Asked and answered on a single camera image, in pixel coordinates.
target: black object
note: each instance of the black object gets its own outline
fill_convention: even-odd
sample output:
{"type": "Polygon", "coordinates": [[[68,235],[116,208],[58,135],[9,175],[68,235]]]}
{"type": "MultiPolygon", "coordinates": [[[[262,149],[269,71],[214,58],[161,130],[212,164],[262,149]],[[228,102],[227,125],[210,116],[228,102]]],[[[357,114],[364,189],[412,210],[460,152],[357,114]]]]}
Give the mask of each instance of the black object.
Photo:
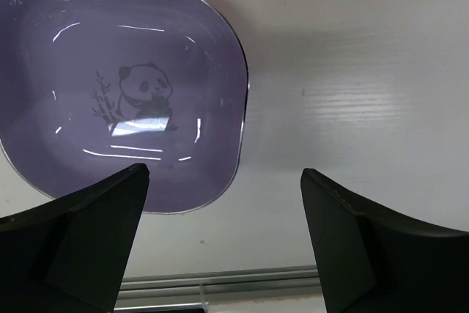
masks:
{"type": "Polygon", "coordinates": [[[0,311],[112,312],[147,197],[135,164],[84,190],[0,218],[0,311]]]}
{"type": "Polygon", "coordinates": [[[329,313],[469,312],[469,233],[404,216],[313,169],[301,191],[329,313]]]}

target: purple bowl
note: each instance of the purple bowl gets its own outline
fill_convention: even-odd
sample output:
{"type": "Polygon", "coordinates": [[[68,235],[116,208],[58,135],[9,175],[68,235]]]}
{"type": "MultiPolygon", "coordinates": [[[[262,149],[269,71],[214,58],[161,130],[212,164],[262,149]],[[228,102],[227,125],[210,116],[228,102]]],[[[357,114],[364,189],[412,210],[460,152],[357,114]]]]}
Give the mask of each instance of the purple bowl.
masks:
{"type": "Polygon", "coordinates": [[[236,174],[248,91],[241,45],[202,0],[0,0],[0,139],[60,197],[135,162],[144,210],[217,199],[236,174]]]}

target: metal strip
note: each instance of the metal strip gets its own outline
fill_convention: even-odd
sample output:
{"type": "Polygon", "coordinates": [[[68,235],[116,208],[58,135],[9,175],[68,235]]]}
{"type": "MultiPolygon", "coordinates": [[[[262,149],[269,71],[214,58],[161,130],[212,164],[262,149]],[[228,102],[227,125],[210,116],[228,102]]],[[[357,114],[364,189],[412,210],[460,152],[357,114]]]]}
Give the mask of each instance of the metal strip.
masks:
{"type": "Polygon", "coordinates": [[[205,303],[244,301],[321,292],[316,267],[245,270],[123,281],[115,312],[202,308],[205,303]]]}

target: panda illustration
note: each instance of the panda illustration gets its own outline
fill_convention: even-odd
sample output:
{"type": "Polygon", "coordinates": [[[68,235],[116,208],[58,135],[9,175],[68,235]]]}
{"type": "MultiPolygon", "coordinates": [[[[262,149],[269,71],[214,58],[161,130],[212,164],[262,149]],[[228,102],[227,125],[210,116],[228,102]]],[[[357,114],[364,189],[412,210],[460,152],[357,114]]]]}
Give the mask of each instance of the panda illustration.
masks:
{"type": "Polygon", "coordinates": [[[117,113],[127,120],[162,117],[171,120],[169,98],[173,88],[166,74],[155,64],[124,66],[119,69],[117,113]]]}

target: bowl rim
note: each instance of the bowl rim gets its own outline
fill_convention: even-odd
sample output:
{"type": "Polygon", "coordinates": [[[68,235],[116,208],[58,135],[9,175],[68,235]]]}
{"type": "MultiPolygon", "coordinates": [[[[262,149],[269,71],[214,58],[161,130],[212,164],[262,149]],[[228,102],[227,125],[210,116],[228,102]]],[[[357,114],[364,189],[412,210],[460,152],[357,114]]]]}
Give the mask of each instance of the bowl rim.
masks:
{"type": "MultiPolygon", "coordinates": [[[[160,213],[160,212],[152,212],[152,211],[148,211],[148,210],[144,210],[143,213],[147,213],[147,214],[161,214],[161,215],[177,215],[177,214],[186,214],[186,213],[189,213],[189,212],[193,212],[194,210],[198,210],[198,209],[201,209],[203,207],[206,207],[210,204],[212,204],[214,201],[216,201],[217,199],[219,199],[227,190],[228,188],[231,186],[231,184],[233,183],[236,175],[237,175],[237,172],[238,172],[238,169],[240,167],[240,158],[241,158],[241,150],[242,150],[242,146],[243,146],[243,135],[244,135],[244,127],[245,127],[245,118],[246,118],[246,112],[247,112],[247,108],[248,108],[248,96],[249,96],[249,91],[251,89],[251,83],[249,81],[249,68],[248,68],[248,61],[246,59],[246,54],[245,54],[245,51],[244,51],[244,47],[243,47],[243,44],[241,43],[240,41],[240,38],[238,37],[235,29],[233,28],[233,26],[231,25],[230,22],[228,22],[228,20],[221,14],[221,12],[219,12],[216,8],[214,8],[214,6],[212,6],[208,1],[206,0],[199,0],[201,2],[203,2],[204,4],[206,4],[213,12],[215,12],[215,14],[229,27],[230,31],[232,32],[232,34],[234,35],[234,37],[236,38],[236,41],[237,41],[237,44],[239,45],[240,47],[240,50],[241,50],[241,53],[243,55],[243,61],[244,61],[244,65],[245,65],[245,70],[246,70],[246,89],[245,89],[245,102],[244,102],[244,112],[243,112],[243,118],[241,119],[241,129],[240,129],[240,138],[239,138],[239,144],[238,144],[238,147],[237,147],[237,160],[236,160],[236,167],[234,168],[234,171],[233,171],[233,175],[232,175],[232,178],[231,180],[226,184],[225,188],[222,190],[222,192],[219,193],[219,195],[217,195],[217,197],[215,197],[214,199],[211,199],[210,201],[204,203],[203,205],[199,205],[198,207],[195,207],[195,208],[191,208],[189,210],[184,210],[184,211],[180,211],[180,212],[171,212],[171,213],[160,213]]],[[[0,150],[3,152],[3,155],[4,157],[7,159],[7,162],[10,164],[10,166],[13,168],[13,170],[20,176],[20,178],[25,182],[27,183],[29,186],[31,186],[34,190],[40,192],[41,194],[43,194],[44,196],[48,197],[49,199],[56,199],[54,197],[52,197],[51,195],[47,194],[46,192],[43,192],[41,191],[39,188],[37,188],[36,186],[34,186],[32,183],[30,183],[15,167],[15,165],[13,164],[13,162],[11,161],[7,151],[5,150],[4,148],[4,145],[3,145],[3,142],[1,140],[1,137],[0,137],[0,150]]]]}

